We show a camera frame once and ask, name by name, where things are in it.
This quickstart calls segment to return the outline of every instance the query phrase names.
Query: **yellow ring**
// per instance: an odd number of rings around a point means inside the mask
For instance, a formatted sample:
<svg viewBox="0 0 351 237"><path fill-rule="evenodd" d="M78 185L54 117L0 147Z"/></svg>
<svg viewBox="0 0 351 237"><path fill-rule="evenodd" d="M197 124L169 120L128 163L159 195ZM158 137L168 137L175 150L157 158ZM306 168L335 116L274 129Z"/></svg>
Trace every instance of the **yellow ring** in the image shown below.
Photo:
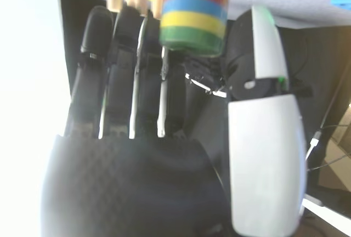
<svg viewBox="0 0 351 237"><path fill-rule="evenodd" d="M225 25L221 20L210 15L188 12L173 11L162 16L161 27L192 27L204 30L223 38L225 34Z"/></svg>

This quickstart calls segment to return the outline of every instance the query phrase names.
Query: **green ring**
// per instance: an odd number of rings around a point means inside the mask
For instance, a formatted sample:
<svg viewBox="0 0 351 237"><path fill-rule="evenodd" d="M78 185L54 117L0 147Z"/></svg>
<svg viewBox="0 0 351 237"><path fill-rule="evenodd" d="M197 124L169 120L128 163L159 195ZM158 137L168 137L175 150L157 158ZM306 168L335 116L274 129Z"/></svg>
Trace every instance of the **green ring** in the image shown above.
<svg viewBox="0 0 351 237"><path fill-rule="evenodd" d="M161 27L160 43L171 50L206 57L220 56L223 51L223 39L192 27Z"/></svg>

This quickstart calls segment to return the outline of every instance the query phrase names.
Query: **striped cylinder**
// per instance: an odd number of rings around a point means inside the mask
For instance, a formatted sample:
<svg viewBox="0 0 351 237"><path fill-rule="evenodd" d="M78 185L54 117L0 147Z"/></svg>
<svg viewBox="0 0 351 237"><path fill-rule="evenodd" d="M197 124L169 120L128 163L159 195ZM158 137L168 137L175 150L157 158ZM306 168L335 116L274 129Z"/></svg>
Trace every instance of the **striped cylinder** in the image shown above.
<svg viewBox="0 0 351 237"><path fill-rule="evenodd" d="M172 50L221 55L228 0L163 0L160 42Z"/></svg>

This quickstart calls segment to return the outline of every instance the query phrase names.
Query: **blue block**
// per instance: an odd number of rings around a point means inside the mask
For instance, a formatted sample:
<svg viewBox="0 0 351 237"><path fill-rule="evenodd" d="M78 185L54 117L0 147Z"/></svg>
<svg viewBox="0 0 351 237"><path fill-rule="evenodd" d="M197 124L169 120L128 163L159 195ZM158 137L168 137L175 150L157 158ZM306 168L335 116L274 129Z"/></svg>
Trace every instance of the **blue block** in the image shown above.
<svg viewBox="0 0 351 237"><path fill-rule="evenodd" d="M331 4L339 8L351 10L351 0L331 0Z"/></svg>

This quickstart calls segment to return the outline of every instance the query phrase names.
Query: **blue ring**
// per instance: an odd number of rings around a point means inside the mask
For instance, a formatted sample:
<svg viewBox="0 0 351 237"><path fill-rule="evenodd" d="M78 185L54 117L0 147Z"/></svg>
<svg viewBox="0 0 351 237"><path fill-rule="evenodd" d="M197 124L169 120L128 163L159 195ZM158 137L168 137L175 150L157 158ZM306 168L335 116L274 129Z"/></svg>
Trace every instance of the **blue ring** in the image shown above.
<svg viewBox="0 0 351 237"><path fill-rule="evenodd" d="M211 0L166 0L163 4L162 15L172 11L187 11L207 14L227 24L227 11Z"/></svg>

